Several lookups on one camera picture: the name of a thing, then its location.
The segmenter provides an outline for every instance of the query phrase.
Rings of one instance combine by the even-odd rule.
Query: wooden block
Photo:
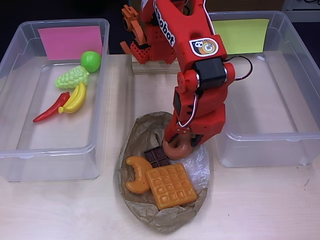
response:
[[[134,74],[177,74],[180,67],[177,59],[172,64],[166,64],[164,61],[148,61],[146,64],[140,64],[132,56],[132,70]]]

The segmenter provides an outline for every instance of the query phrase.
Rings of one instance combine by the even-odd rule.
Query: table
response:
[[[154,87],[176,84],[173,74],[132,78],[131,58],[110,55],[106,80],[111,95],[104,96],[97,157],[101,175],[91,180],[6,182],[0,178],[1,240],[318,240],[320,235],[320,165],[226,168],[216,157],[210,163],[206,200],[195,218],[171,234],[161,234],[139,222],[123,202],[115,176],[121,146],[136,115],[145,105],[128,107],[145,95],[131,94],[148,79]],[[165,111],[172,99],[163,96]]]

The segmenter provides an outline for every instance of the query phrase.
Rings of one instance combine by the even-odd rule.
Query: toy chili pepper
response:
[[[37,123],[40,121],[43,121],[45,119],[48,119],[50,117],[52,117],[53,115],[58,113],[58,108],[62,107],[70,98],[70,93],[67,92],[63,92],[61,93],[61,95],[59,96],[59,98],[57,99],[57,101],[55,101],[55,103],[44,113],[40,114],[39,116],[37,116],[33,122]]]

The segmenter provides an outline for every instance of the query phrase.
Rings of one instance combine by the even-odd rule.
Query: plastic bin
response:
[[[74,114],[38,124],[62,92],[54,81],[80,60],[50,61],[38,29],[99,26],[103,42],[100,71],[90,74],[87,96]],[[109,23],[105,19],[22,23],[0,64],[0,176],[7,181],[92,179],[100,174],[95,147],[101,110]]]
[[[253,74],[229,87],[226,123],[215,136],[221,163],[226,167],[311,163],[320,154],[320,71],[288,17],[278,11],[210,17],[270,20],[263,53],[249,55]]]

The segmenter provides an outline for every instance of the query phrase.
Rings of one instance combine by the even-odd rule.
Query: yellow sticky note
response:
[[[269,19],[212,21],[228,55],[261,53]]]

